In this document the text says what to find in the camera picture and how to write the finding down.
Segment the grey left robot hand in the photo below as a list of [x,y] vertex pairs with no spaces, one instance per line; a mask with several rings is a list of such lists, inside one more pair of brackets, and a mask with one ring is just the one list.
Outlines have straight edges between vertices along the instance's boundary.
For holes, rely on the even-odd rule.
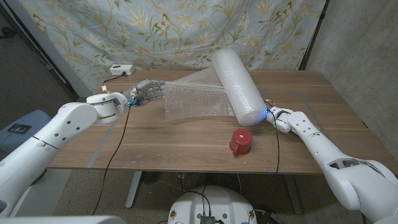
[[142,107],[151,101],[164,98],[165,92],[163,80],[144,80],[121,94],[127,98],[130,106]]

